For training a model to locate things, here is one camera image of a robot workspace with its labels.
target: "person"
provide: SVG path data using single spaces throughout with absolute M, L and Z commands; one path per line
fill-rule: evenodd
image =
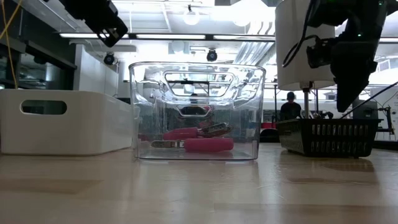
M 287 102 L 280 108 L 280 120 L 286 121 L 301 117 L 301 106 L 294 101 L 294 92 L 288 92 Z

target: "table surface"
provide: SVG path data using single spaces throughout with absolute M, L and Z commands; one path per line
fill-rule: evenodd
M 252 162 L 0 156 L 0 223 L 398 223 L 398 152 Z

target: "security camera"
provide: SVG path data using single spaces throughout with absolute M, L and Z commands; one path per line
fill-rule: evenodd
M 114 65 L 114 64 L 116 64 L 116 62 L 118 62 L 118 60 L 116 60 L 116 58 L 114 57 L 113 52 L 106 53 L 106 56 L 104 58 L 104 63 L 106 65 Z
M 217 53 L 215 49 L 210 49 L 207 53 L 207 61 L 208 62 L 215 62 L 217 60 Z

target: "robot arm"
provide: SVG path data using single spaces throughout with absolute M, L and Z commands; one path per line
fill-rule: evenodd
M 128 32 L 128 28 L 118 17 L 118 10 L 111 0 L 59 1 L 75 19 L 84 20 L 108 47 L 113 47 Z
M 316 42 L 314 46 L 307 47 L 310 67 L 330 65 L 335 76 L 339 112 L 344 112 L 352 104 L 368 85 L 370 74 L 376 71 L 377 62 L 373 60 L 384 21 L 396 10 L 396 0 L 310 1 L 305 27 L 319 27 L 322 24 L 338 26 L 347 20 L 345 31 L 338 37 L 306 38 L 315 38 Z

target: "red object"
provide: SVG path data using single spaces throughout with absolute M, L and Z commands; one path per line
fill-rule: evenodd
M 184 148 L 186 152 L 230 151 L 234 148 L 234 141 L 231 138 L 186 139 Z
M 178 128 L 163 134 L 163 140 L 186 140 L 198 137 L 198 128 Z
M 275 128 L 275 123 L 271 122 L 261 123 L 261 129 L 266 129 L 266 128 Z

